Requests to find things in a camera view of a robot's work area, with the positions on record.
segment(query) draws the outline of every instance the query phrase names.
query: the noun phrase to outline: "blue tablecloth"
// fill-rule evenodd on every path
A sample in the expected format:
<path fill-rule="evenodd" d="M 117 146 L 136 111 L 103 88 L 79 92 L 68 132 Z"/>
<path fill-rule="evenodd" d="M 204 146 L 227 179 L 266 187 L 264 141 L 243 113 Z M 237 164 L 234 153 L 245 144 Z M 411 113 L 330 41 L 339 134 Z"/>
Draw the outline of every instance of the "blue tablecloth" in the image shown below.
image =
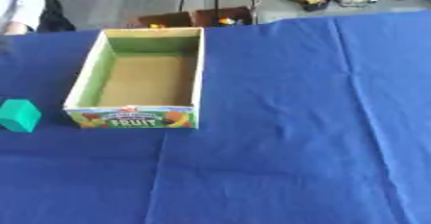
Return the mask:
<path fill-rule="evenodd" d="M 207 30 L 201 128 L 80 130 L 62 113 L 97 32 L 11 37 L 0 223 L 431 223 L 431 12 Z"/>

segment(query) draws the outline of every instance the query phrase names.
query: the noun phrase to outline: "gray floor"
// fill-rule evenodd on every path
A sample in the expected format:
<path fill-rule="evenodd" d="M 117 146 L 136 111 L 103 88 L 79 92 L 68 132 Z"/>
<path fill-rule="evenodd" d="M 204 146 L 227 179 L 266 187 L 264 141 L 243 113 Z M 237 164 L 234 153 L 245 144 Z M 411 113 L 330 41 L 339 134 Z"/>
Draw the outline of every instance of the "gray floor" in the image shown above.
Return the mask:
<path fill-rule="evenodd" d="M 179 0 L 61 0 L 65 13 L 79 29 L 122 27 L 127 17 L 140 14 L 176 12 Z M 220 0 L 223 7 L 249 5 L 250 0 Z M 186 0 L 185 10 L 209 9 L 214 0 Z M 288 0 L 259 0 L 261 22 L 305 16 L 377 12 L 406 12 L 431 9 L 431 0 L 380 0 L 366 8 L 342 8 L 332 3 L 326 11 L 304 12 Z"/>

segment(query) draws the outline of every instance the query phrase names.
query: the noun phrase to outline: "teal cube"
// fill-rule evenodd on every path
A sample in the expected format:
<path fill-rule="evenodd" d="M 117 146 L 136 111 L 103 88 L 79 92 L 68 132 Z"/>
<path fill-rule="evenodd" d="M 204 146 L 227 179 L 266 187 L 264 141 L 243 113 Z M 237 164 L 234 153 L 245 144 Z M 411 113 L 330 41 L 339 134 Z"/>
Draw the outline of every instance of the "teal cube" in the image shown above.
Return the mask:
<path fill-rule="evenodd" d="M 0 125 L 13 132 L 32 133 L 41 114 L 26 99 L 9 99 L 0 108 Z"/>

